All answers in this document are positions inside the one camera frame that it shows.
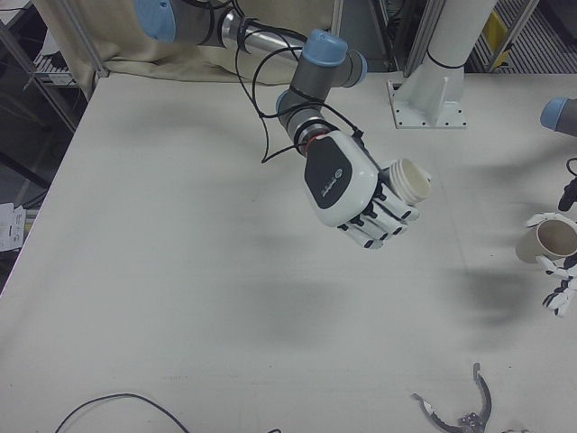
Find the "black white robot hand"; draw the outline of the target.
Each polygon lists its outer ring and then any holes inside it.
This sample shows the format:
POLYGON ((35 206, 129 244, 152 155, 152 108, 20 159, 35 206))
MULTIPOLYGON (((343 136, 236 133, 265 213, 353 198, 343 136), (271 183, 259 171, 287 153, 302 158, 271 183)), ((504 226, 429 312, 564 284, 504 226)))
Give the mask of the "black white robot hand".
POLYGON ((396 161, 381 167, 362 140, 334 130, 304 146, 304 184, 312 208, 328 227, 365 249, 379 249, 419 217, 393 186, 396 161))
MULTIPOLYGON (((576 223, 570 218, 551 212, 532 215, 527 220, 526 227, 538 226, 545 221, 560 221, 566 223, 571 229, 576 228, 576 223)), ((565 258, 561 267, 556 266, 546 255, 538 255, 536 262, 547 275, 561 281, 560 286, 544 298, 542 305, 553 311, 557 317, 562 318, 569 308, 572 298, 576 295, 576 254, 565 258)))

